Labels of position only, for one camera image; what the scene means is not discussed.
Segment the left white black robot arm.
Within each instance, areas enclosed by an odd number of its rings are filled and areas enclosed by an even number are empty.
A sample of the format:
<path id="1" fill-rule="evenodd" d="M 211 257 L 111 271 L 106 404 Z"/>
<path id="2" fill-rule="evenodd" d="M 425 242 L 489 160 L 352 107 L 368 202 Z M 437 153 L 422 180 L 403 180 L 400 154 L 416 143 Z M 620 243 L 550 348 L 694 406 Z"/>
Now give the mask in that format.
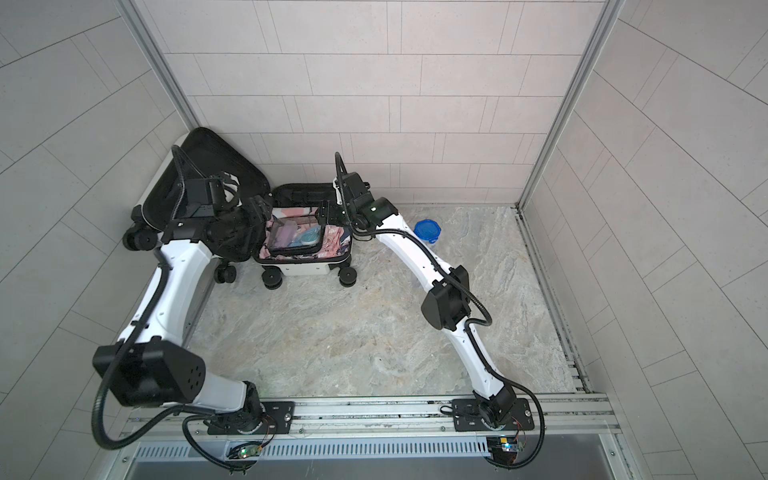
<path id="1" fill-rule="evenodd" d="M 140 310 L 118 340 L 93 356 L 101 377 L 91 411 L 98 446 L 121 449 L 169 415 L 192 413 L 226 433 L 252 433 L 264 422 L 255 385 L 208 373 L 205 361 L 184 346 L 187 318 L 200 281 L 231 283 L 237 262 L 250 259 L 264 240 L 271 212 L 267 181 L 240 174 L 186 178 L 153 254 L 157 268 Z M 109 437 L 104 407 L 113 395 L 126 407 L 160 413 L 124 439 Z"/>

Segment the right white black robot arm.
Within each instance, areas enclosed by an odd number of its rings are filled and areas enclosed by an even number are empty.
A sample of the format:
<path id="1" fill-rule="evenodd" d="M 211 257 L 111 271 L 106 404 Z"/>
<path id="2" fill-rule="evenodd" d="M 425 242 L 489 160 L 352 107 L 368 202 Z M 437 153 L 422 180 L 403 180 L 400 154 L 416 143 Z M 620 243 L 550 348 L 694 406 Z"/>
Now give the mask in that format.
<path id="1" fill-rule="evenodd" d="M 527 387 L 504 377 L 496 368 L 476 332 L 492 325 L 492 316 L 470 291 L 468 272 L 443 261 L 412 231 L 399 210 L 386 198 L 373 196 L 369 185 L 343 163 L 336 164 L 333 180 L 337 204 L 346 224 L 360 238 L 374 238 L 389 248 L 417 278 L 425 297 L 421 312 L 444 333 L 465 367 L 482 420 L 492 429 L 521 427 L 528 418 L 518 413 L 524 393 L 533 402 L 535 425 L 546 429 L 543 409 Z"/>

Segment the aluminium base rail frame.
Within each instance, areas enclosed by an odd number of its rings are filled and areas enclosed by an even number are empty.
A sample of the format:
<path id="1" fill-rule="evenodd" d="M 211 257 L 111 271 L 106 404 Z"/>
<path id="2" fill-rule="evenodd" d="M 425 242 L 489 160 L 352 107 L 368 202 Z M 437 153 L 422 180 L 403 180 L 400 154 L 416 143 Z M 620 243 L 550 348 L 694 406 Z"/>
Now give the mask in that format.
<path id="1" fill-rule="evenodd" d="M 513 478 L 542 476 L 565 479 L 638 479 L 614 409 L 604 394 L 535 395 L 546 429 L 535 425 L 535 406 L 524 393 L 516 411 L 528 418 L 521 427 L 492 429 L 480 417 L 471 395 L 294 398 L 265 401 L 268 420 L 254 434 L 226 433 L 203 421 L 190 421 L 192 448 L 172 416 L 139 442 L 119 451 L 106 477 L 126 478 L 142 464 L 205 465 L 208 456 L 244 464 L 255 477 L 274 464 L 317 464 L 376 460 L 443 462 L 450 472 L 508 471 Z M 488 460 L 488 436 L 517 437 L 522 453 L 504 467 Z M 260 456 L 230 460 L 229 450 L 247 442 L 262 443 Z"/>

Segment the corner metal profile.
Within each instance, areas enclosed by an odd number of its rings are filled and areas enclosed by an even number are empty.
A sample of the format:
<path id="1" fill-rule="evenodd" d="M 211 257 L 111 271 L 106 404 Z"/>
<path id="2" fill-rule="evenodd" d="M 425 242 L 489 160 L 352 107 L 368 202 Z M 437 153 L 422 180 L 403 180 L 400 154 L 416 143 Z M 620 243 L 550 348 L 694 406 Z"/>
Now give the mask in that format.
<path id="1" fill-rule="evenodd" d="M 116 0 L 115 4 L 186 128 L 193 130 L 200 127 L 197 116 L 165 60 L 159 44 L 150 32 L 149 25 L 137 7 L 137 3 L 130 0 Z"/>
<path id="2" fill-rule="evenodd" d="M 578 102 L 578 99 L 586 86 L 588 78 L 594 69 L 594 66 L 600 56 L 600 53 L 610 35 L 610 32 L 618 20 L 620 11 L 624 5 L 622 0 L 608 0 L 605 2 L 596 25 L 588 39 L 583 55 L 577 65 L 577 68 L 570 80 L 563 101 L 557 111 L 552 126 L 547 133 L 542 145 L 537 161 L 531 172 L 520 200 L 517 203 L 517 209 L 522 212 L 531 202 L 535 189 L 541 181 L 547 163 L 551 158 L 557 142 L 562 135 L 567 122 Z"/>

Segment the clear cup with blue lid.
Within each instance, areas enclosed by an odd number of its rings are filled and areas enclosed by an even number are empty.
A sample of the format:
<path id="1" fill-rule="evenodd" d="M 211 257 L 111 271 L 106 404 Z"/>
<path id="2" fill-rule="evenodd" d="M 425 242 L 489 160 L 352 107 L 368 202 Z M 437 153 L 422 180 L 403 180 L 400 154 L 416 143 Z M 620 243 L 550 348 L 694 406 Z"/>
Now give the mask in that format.
<path id="1" fill-rule="evenodd" d="M 423 219 L 415 224 L 413 232 L 425 244 L 434 245 L 440 238 L 442 228 L 435 220 Z"/>

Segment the white suitcase with black lining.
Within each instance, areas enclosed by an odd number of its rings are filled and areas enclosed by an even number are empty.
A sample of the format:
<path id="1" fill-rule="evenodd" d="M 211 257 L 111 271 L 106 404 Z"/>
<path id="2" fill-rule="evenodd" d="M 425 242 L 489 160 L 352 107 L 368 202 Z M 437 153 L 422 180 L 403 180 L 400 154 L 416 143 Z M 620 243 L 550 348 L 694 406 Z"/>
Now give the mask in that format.
<path id="1" fill-rule="evenodd" d="M 218 264 L 217 283 L 235 280 L 236 265 L 262 266 L 269 290 L 288 275 L 337 269 L 355 284 L 352 238 L 330 183 L 271 187 L 266 175 L 213 130 L 199 127 L 173 145 L 168 166 L 132 209 L 122 237 L 131 251 L 172 240 L 202 242 Z"/>

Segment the right circuit board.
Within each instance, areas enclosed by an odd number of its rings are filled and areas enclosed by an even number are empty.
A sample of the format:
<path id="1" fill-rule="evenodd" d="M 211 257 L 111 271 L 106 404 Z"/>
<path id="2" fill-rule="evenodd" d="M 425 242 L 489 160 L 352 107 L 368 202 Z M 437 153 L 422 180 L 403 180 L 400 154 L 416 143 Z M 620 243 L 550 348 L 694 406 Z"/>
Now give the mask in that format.
<path id="1" fill-rule="evenodd" d="M 522 447 L 517 437 L 488 436 L 486 445 L 489 453 L 488 460 L 504 467 L 514 465 L 522 453 Z"/>

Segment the left corner metal profile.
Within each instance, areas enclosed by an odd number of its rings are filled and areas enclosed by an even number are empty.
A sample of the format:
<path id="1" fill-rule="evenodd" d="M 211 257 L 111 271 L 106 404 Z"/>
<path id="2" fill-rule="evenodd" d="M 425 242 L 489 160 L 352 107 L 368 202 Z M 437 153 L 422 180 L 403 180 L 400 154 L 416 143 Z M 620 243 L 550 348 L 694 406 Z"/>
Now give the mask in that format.
<path id="1" fill-rule="evenodd" d="M 137 7 L 137 3 L 130 0 L 116 0 L 115 4 L 186 128 L 193 130 L 200 127 L 197 116 L 165 60 L 159 44 L 150 32 L 149 25 Z"/>

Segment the circuit board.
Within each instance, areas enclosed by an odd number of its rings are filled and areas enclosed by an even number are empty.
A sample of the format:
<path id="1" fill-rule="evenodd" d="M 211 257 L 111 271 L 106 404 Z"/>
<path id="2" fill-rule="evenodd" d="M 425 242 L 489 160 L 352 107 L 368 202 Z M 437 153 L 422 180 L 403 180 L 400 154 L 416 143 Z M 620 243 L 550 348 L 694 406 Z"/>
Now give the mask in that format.
<path id="1" fill-rule="evenodd" d="M 227 458 L 230 460 L 247 460 L 261 455 L 264 446 L 259 442 L 247 442 L 232 447 Z"/>
<path id="2" fill-rule="evenodd" d="M 489 453 L 488 460 L 504 467 L 514 465 L 522 453 L 522 447 L 517 437 L 488 436 L 486 445 Z"/>

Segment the clear toiletry pouch black trim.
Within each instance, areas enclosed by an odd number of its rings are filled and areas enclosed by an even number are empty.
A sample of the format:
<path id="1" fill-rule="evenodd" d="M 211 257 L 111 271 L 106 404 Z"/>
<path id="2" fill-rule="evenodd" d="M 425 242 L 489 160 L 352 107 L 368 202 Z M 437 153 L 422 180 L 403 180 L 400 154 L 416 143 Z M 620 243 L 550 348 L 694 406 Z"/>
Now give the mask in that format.
<path id="1" fill-rule="evenodd" d="M 311 215 L 274 217 L 264 246 L 273 257 L 314 254 L 322 248 L 324 231 L 325 225 Z"/>

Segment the left circuit board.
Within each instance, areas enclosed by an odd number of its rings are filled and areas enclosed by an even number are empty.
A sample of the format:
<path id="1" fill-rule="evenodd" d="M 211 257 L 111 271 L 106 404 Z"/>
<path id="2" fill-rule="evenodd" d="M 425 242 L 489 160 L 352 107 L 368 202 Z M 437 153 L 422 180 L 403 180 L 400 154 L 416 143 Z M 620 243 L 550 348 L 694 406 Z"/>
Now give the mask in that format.
<path id="1" fill-rule="evenodd" d="M 259 442 L 247 442 L 232 447 L 227 458 L 230 460 L 247 460 L 261 455 L 264 446 Z"/>

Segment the right corner metal profile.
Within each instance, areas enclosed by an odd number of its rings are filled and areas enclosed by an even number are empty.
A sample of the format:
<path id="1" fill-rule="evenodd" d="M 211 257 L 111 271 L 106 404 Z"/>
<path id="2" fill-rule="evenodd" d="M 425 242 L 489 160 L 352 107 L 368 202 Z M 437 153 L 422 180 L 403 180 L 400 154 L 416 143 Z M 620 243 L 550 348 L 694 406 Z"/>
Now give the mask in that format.
<path id="1" fill-rule="evenodd" d="M 620 11 L 624 5 L 622 0 L 608 0 L 605 2 L 596 25 L 588 39 L 583 55 L 577 65 L 577 68 L 570 80 L 563 101 L 557 111 L 552 126 L 547 133 L 542 145 L 537 161 L 531 172 L 520 200 L 517 203 L 517 209 L 522 212 L 531 202 L 535 189 L 541 181 L 547 163 L 551 158 L 557 142 L 562 135 L 567 122 L 578 102 L 578 99 L 586 86 L 588 78 L 594 69 L 594 66 L 600 56 L 600 53 L 610 35 L 610 32 L 618 20 Z"/>

